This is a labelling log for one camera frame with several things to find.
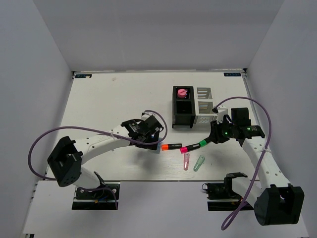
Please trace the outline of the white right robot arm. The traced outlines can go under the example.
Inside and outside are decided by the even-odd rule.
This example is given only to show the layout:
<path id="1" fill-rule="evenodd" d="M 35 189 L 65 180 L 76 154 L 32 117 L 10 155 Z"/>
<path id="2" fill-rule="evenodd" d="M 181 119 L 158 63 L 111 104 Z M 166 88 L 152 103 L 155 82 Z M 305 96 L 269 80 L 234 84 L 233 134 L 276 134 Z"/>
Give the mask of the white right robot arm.
<path id="1" fill-rule="evenodd" d="M 220 144 L 235 139 L 248 155 L 260 185 L 251 182 L 243 172 L 228 173 L 222 183 L 205 183 L 202 189 L 208 199 L 225 202 L 239 200 L 239 207 L 252 208 L 262 226 L 289 225 L 299 221 L 304 192 L 284 176 L 271 151 L 268 138 L 258 125 L 252 125 L 248 108 L 233 108 L 231 115 L 222 106 L 213 109 L 217 118 L 211 122 L 208 141 Z"/>

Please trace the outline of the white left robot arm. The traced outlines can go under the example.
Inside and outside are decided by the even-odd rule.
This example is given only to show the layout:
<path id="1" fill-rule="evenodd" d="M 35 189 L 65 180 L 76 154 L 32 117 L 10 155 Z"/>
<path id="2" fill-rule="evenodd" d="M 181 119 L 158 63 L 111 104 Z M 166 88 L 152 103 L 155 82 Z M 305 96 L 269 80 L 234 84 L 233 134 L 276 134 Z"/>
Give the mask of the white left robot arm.
<path id="1" fill-rule="evenodd" d="M 97 172 L 83 165 L 89 160 L 117 148 L 136 146 L 155 150 L 164 126 L 153 115 L 122 122 L 107 134 L 99 132 L 84 139 L 65 136 L 58 141 L 48 157 L 49 167 L 60 187 L 75 185 L 87 189 L 94 198 L 104 194 L 105 186 Z"/>

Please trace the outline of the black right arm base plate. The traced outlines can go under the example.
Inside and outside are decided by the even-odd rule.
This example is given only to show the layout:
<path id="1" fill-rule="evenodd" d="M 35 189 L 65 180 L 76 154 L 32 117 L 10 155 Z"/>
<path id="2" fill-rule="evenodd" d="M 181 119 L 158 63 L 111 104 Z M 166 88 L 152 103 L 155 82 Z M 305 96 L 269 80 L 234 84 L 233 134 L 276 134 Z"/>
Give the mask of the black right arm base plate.
<path id="1" fill-rule="evenodd" d="M 208 211 L 234 211 L 242 202 L 242 197 L 225 190 L 224 183 L 209 183 L 202 185 L 202 191 L 207 194 Z"/>

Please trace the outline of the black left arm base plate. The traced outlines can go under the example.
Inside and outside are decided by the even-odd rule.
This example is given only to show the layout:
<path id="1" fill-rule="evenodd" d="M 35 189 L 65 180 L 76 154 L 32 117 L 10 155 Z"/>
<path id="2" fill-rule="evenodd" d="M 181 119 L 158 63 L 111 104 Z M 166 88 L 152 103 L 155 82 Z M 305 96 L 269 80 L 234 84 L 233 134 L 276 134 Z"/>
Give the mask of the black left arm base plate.
<path id="1" fill-rule="evenodd" d="M 72 202 L 72 210 L 117 210 L 112 192 L 115 195 L 117 205 L 119 205 L 120 183 L 106 183 L 109 190 L 84 191 L 76 188 Z"/>

